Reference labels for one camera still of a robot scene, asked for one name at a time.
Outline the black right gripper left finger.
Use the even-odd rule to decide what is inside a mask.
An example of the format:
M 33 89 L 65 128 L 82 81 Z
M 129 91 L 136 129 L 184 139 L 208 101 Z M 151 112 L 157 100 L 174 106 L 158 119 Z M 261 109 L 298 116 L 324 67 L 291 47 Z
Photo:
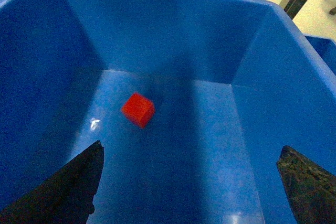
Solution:
M 86 223 L 94 213 L 104 165 L 96 141 L 29 193 L 1 211 L 1 223 Z

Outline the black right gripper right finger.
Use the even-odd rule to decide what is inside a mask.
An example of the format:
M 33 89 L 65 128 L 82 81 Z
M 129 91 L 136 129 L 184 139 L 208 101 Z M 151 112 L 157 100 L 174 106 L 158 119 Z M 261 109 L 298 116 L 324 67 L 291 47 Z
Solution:
M 335 223 L 335 175 L 288 145 L 277 168 L 297 223 Z

